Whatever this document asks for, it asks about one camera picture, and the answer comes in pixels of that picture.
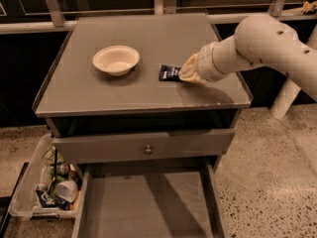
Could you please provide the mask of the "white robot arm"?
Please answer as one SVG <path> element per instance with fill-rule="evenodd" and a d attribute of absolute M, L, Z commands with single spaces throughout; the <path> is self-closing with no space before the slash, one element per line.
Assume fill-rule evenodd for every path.
<path fill-rule="evenodd" d="M 179 79 L 215 82 L 231 73 L 261 66 L 286 75 L 317 100 L 316 40 L 302 43 L 295 30 L 265 14 L 245 18 L 233 36 L 202 47 L 183 65 Z"/>

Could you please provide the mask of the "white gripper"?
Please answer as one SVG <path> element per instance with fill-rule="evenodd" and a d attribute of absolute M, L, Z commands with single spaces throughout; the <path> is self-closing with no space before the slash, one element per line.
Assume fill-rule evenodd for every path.
<path fill-rule="evenodd" d="M 204 84 L 207 81 L 219 81 L 226 77 L 213 59 L 215 42 L 204 46 L 198 54 L 193 54 L 179 71 L 179 79 L 184 82 Z"/>

